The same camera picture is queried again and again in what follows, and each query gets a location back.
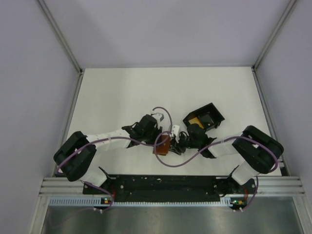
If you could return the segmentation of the credit cards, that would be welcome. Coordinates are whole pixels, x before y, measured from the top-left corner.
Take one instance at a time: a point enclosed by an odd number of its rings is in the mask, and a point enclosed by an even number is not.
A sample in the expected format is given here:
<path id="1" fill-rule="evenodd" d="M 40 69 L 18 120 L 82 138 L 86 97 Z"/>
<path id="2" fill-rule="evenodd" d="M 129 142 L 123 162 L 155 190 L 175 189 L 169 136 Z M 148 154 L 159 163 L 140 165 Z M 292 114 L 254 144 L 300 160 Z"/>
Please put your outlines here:
<path id="1" fill-rule="evenodd" d="M 189 120 L 190 124 L 198 124 L 200 128 L 205 129 L 204 125 L 202 124 L 202 122 L 199 120 L 198 117 L 194 117 L 192 119 Z"/>

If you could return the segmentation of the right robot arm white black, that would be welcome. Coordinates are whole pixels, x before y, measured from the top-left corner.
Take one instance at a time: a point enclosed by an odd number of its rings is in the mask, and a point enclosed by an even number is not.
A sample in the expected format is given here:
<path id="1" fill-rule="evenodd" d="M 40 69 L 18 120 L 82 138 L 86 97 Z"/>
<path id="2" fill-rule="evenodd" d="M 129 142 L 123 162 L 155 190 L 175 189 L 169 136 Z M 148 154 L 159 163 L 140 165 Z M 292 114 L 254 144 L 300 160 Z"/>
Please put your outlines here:
<path id="1" fill-rule="evenodd" d="M 197 149 L 205 158 L 240 155 L 244 161 L 230 174 L 228 188 L 239 193 L 246 182 L 259 174 L 275 170 L 284 147 L 274 138 L 249 125 L 242 132 L 225 138 L 209 137 L 198 124 L 191 124 L 187 132 L 173 136 L 169 151 L 181 155 L 186 149 Z"/>

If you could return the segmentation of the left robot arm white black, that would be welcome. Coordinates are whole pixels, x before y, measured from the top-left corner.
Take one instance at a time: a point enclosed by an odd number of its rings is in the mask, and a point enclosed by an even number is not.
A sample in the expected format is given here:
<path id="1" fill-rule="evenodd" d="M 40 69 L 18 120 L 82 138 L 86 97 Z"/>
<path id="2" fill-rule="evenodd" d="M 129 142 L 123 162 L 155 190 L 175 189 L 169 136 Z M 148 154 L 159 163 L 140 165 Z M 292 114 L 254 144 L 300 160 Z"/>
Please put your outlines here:
<path id="1" fill-rule="evenodd" d="M 110 133 L 85 135 L 76 131 L 58 149 L 53 160 L 68 181 L 88 182 L 99 193 L 106 193 L 111 182 L 98 165 L 100 156 L 109 150 L 127 149 L 141 142 L 151 145 L 162 130 L 163 119 L 161 113 L 147 114 L 139 122 Z"/>

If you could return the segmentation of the brown leather card holder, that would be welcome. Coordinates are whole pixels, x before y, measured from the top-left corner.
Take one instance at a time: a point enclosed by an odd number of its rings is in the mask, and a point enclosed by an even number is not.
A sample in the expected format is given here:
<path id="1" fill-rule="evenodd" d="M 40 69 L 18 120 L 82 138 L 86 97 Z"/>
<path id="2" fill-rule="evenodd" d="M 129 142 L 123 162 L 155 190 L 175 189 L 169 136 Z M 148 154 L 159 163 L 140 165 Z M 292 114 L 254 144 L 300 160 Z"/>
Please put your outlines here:
<path id="1" fill-rule="evenodd" d="M 167 134 L 162 135 L 157 141 L 157 144 L 159 143 L 162 143 L 162 144 L 156 146 L 156 149 L 153 150 L 153 154 L 154 155 L 157 154 L 159 156 L 166 156 L 169 152 L 170 141 L 171 141 L 171 138 Z"/>

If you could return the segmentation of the black card rack box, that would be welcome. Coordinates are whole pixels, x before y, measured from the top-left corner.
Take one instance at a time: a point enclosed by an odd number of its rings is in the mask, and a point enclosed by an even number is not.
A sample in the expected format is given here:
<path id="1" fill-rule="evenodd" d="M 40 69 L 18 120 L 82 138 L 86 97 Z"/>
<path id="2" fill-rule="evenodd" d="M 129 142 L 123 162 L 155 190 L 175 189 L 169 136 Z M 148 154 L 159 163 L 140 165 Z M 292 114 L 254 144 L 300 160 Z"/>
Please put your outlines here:
<path id="1" fill-rule="evenodd" d="M 194 117 L 199 118 L 205 127 L 205 131 L 218 128 L 221 122 L 225 120 L 224 116 L 219 112 L 213 103 L 209 103 L 188 113 L 187 116 L 183 119 L 183 123 L 186 127 L 190 125 L 189 120 Z"/>

